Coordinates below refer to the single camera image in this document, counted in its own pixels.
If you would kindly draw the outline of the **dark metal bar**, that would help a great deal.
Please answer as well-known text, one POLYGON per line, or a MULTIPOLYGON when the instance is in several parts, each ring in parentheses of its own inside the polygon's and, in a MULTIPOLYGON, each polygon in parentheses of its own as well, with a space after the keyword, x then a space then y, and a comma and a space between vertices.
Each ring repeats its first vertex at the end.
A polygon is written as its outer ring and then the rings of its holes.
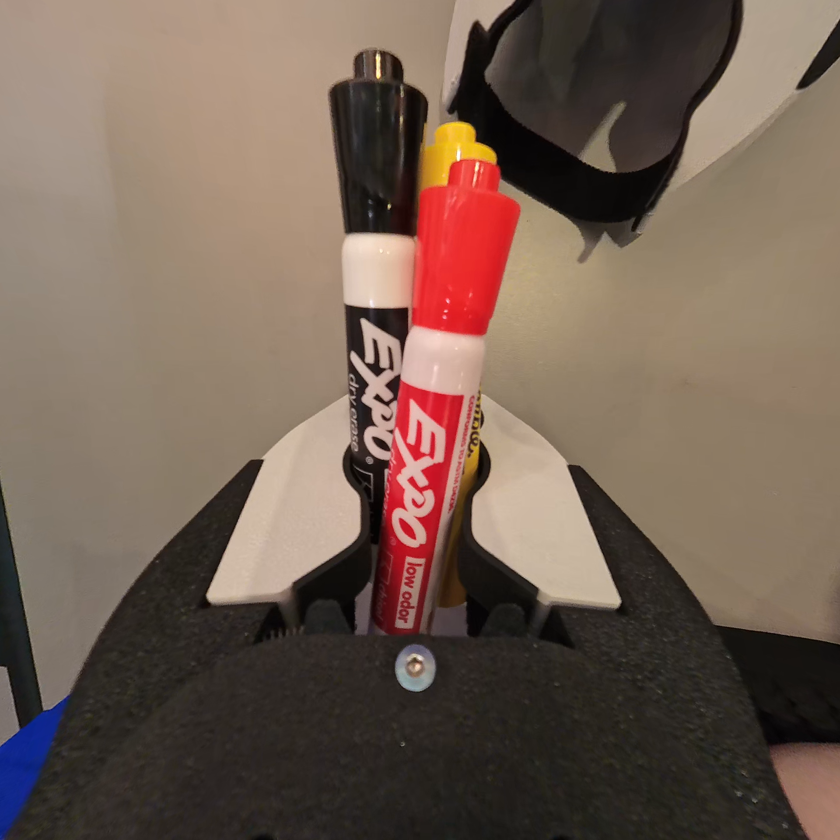
POLYGON ((44 707, 3 495, 1 495, 1 666, 7 671, 17 724, 20 728, 24 728, 42 713, 44 707))

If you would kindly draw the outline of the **person's left forearm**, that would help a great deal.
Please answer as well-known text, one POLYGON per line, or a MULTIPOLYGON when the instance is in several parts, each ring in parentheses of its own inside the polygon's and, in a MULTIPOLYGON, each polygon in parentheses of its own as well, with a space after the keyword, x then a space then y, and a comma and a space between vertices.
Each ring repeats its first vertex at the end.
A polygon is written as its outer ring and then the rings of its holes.
POLYGON ((773 745, 770 755, 784 793, 808 838, 838 839, 838 743, 773 745))

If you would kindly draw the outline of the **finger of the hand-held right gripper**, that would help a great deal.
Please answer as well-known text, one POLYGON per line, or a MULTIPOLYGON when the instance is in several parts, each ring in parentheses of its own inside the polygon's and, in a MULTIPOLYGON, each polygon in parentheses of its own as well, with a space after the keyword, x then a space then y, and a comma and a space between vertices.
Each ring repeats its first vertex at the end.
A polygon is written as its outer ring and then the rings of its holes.
POLYGON ((443 107, 502 178, 624 246, 838 60, 838 1, 455 3, 443 107))

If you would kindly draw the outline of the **black dry-erase marker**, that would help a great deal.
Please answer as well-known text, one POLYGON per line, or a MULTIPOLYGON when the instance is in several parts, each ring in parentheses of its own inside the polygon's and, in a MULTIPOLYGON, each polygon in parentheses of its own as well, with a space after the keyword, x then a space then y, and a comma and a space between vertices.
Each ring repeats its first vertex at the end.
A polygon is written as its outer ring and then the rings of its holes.
POLYGON ((427 99, 391 52, 368 48, 329 91, 341 251, 350 463, 377 544, 410 328, 427 99))

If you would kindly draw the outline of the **blue plastic bin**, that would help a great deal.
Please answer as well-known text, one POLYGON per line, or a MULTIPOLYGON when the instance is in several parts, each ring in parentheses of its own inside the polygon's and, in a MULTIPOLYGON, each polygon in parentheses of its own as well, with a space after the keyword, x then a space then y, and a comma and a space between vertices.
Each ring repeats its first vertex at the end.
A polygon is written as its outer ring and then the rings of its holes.
POLYGON ((68 699, 41 712, 1 746, 1 838, 7 835, 35 786, 68 699))

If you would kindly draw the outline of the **red dry-erase marker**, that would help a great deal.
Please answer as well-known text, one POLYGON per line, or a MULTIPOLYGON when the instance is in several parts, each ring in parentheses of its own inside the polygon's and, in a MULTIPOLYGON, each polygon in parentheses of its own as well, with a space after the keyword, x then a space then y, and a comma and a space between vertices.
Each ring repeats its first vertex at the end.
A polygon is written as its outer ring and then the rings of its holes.
POLYGON ((371 594, 371 631, 425 633, 438 601, 467 461, 486 335, 519 204, 500 170, 453 163, 446 185, 419 198, 411 327, 371 594))

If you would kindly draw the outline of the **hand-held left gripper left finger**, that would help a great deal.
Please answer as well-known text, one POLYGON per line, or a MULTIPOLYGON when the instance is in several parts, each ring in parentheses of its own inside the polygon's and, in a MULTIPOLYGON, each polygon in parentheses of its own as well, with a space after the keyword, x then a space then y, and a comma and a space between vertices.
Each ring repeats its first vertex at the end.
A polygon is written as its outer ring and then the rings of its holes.
POLYGON ((353 623, 372 551, 369 502, 349 457, 345 396, 270 448, 206 591, 210 605, 273 604, 292 629, 329 600, 353 623))

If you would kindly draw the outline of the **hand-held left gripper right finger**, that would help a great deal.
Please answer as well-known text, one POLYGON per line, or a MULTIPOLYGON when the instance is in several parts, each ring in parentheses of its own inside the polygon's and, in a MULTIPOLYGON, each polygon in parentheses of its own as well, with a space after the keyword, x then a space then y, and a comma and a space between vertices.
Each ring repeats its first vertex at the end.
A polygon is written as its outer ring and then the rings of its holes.
POLYGON ((622 604, 566 459, 493 401, 482 401, 476 481, 465 500, 458 575, 485 613, 515 605, 541 636, 562 607, 622 604))

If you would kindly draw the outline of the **yellow highlighter marker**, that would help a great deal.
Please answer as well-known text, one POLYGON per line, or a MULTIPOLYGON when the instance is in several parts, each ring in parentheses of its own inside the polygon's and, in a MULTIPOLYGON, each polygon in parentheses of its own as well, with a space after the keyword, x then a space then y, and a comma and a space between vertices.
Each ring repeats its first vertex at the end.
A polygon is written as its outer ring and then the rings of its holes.
MULTIPOLYGON (((461 160, 487 161, 495 164, 497 155, 489 146, 477 141, 476 130, 469 123, 448 122, 440 125, 434 133, 433 142, 423 150, 420 193, 425 193, 427 189, 434 186, 446 185, 451 165, 461 160)), ((444 572, 439 586, 437 607, 441 610, 454 609, 466 603, 466 590, 460 582, 458 573, 458 550, 467 494, 475 486, 479 467, 481 422, 481 392, 478 391, 470 420, 464 468, 451 523, 444 572)))

